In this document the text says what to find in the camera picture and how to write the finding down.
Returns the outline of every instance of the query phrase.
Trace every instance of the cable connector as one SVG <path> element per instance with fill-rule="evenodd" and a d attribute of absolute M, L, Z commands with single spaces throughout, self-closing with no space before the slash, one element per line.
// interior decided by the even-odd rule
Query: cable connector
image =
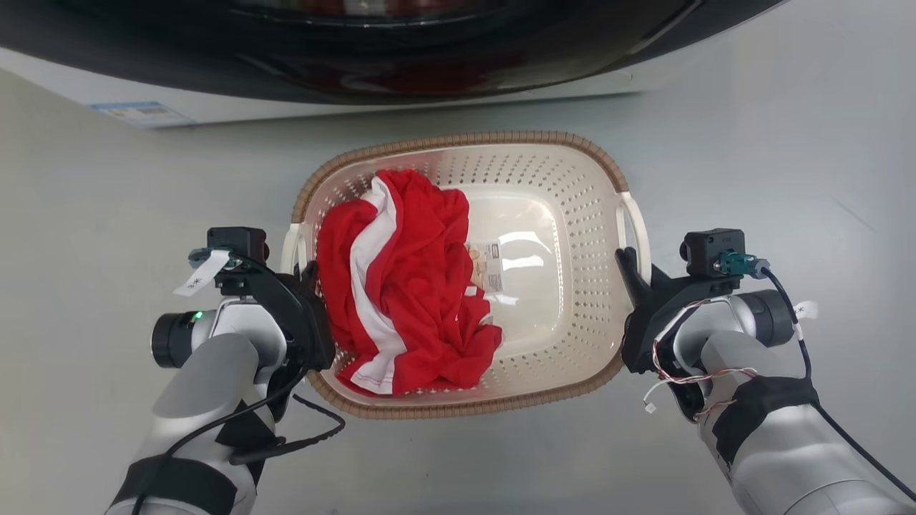
<path fill-rule="evenodd" d="M 769 261 L 750 254 L 725 252 L 713 263 L 713 269 L 726 275 L 746 275 L 754 279 L 765 279 L 764 268 L 769 268 Z"/>

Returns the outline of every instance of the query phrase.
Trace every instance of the red and white garment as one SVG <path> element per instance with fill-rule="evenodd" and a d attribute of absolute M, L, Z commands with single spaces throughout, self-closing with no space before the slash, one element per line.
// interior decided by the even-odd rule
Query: red and white garment
<path fill-rule="evenodd" d="M 467 228 L 464 194 L 413 170 L 380 171 L 360 200 L 325 215 L 322 292 L 334 339 L 356 354 L 340 378 L 394 395 L 479 382 L 502 330 L 480 324 L 490 304 L 469 288 Z"/>

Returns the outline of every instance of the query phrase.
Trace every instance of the blue and white sticker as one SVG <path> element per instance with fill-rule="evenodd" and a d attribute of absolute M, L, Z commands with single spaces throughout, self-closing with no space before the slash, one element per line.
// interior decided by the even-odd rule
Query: blue and white sticker
<path fill-rule="evenodd" d="M 189 126 L 194 124 L 194 120 L 169 109 L 159 102 L 92 104 L 90 107 L 99 113 L 105 113 L 112 118 L 138 128 Z"/>

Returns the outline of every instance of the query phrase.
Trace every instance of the white cable tag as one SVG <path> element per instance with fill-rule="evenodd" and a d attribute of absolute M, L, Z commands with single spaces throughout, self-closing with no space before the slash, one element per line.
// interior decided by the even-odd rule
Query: white cable tag
<path fill-rule="evenodd" d="M 803 301 L 795 305 L 795 316 L 802 318 L 817 318 L 817 302 Z"/>
<path fill-rule="evenodd" d="M 220 270 L 222 270 L 228 262 L 228 250 L 214 250 L 210 253 L 210 257 L 194 270 L 194 273 L 191 274 L 188 280 L 176 288 L 172 293 L 182 297 L 190 297 L 194 293 L 197 293 L 197 290 L 200 288 L 210 284 L 210 281 L 216 277 L 216 274 L 220 273 Z"/>

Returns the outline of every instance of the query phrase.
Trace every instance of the red fabric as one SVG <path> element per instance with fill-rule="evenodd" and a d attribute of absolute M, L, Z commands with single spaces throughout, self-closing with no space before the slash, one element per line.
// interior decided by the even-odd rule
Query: red fabric
<path fill-rule="evenodd" d="M 395 358 L 393 393 L 452 384 L 471 388 L 493 361 L 502 330 L 480 325 L 490 311 L 483 293 L 465 296 L 473 263 L 465 247 L 468 203 L 416 171 L 380 171 L 398 210 L 398 229 L 370 265 L 366 293 L 391 319 L 407 352 Z M 376 217 L 365 201 L 334 207 L 318 234 L 318 271 L 338 345 L 357 353 L 349 378 L 378 349 L 356 315 L 350 248 Z"/>

